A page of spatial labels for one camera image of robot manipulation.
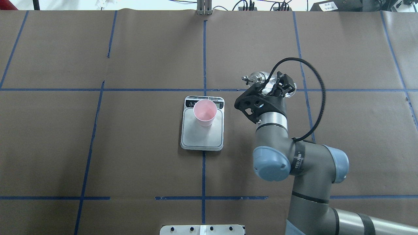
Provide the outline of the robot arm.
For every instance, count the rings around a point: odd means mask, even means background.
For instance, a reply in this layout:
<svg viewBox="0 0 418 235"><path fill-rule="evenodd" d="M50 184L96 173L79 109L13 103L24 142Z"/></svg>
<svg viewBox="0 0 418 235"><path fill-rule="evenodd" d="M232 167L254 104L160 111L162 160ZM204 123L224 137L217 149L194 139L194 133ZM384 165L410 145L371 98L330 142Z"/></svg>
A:
<svg viewBox="0 0 418 235"><path fill-rule="evenodd" d="M416 235L417 227L330 207L332 184L349 172L345 152L288 136L285 99L296 92L286 74L254 72L242 80L249 88L234 107L255 123L255 174L281 181L294 176L286 220L287 235Z"/></svg>

